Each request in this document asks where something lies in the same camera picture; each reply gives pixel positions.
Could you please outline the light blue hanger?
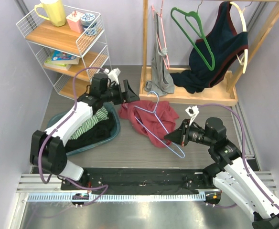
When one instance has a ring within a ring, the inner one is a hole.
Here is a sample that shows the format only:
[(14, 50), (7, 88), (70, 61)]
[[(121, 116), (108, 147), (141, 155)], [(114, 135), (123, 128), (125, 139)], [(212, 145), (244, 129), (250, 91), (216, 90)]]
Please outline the light blue hanger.
[[(152, 111), (150, 110), (147, 110), (147, 109), (144, 109), (142, 107), (139, 107), (137, 105), (134, 106), (134, 108), (138, 108), (146, 113), (149, 113), (149, 114), (153, 114), (154, 117), (157, 119), (158, 123), (162, 126), (162, 128), (165, 130), (165, 132), (168, 134), (168, 130), (167, 128), (165, 127), (165, 125), (163, 124), (163, 122), (160, 120), (160, 118), (157, 116), (157, 108), (158, 108), (158, 104), (159, 104), (159, 101), (160, 101), (160, 98), (159, 98), (159, 95), (155, 92), (155, 91), (150, 91), (148, 92), (148, 94), (154, 94), (157, 98), (157, 102), (156, 104), (154, 105), (154, 108)], [(179, 158), (181, 159), (184, 159), (185, 158), (185, 153), (184, 151), (176, 144), (174, 143), (173, 145), (176, 146), (178, 148), (178, 150), (182, 153), (182, 155), (180, 155), (179, 153), (177, 153), (175, 150), (173, 150), (170, 146), (168, 146), (164, 140), (161, 140), (159, 139), (150, 129), (148, 129), (142, 121), (140, 121), (136, 116), (135, 116), (135, 119), (136, 121), (148, 132), (150, 133), (158, 142), (160, 142), (162, 145), (164, 145), (166, 148), (168, 148), (170, 151), (172, 151), (174, 154), (176, 154), (176, 156), (178, 156)]]

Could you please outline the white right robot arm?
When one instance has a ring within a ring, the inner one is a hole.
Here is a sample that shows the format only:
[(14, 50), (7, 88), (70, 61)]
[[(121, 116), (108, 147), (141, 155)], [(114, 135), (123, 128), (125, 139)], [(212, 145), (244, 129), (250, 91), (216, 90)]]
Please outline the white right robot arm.
[(165, 135), (181, 146), (195, 142), (208, 146), (214, 163), (203, 169), (202, 182), (226, 193), (252, 221), (255, 229), (279, 229), (279, 199), (266, 187), (226, 136), (223, 121), (210, 117), (205, 127), (184, 119), (180, 127)]

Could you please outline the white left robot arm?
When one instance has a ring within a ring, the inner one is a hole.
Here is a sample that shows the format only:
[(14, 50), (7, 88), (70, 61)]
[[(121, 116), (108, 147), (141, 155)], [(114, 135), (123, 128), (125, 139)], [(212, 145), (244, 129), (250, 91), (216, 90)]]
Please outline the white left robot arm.
[(68, 160), (65, 145), (72, 134), (105, 102), (118, 105), (140, 99), (127, 80), (123, 81), (123, 86), (124, 90), (121, 89), (116, 70), (96, 73), (89, 91), (76, 98), (74, 106), (57, 123), (45, 131), (33, 133), (29, 162), (38, 167), (43, 183), (49, 182), (42, 176), (46, 171), (68, 180), (77, 190), (88, 189), (87, 172)]

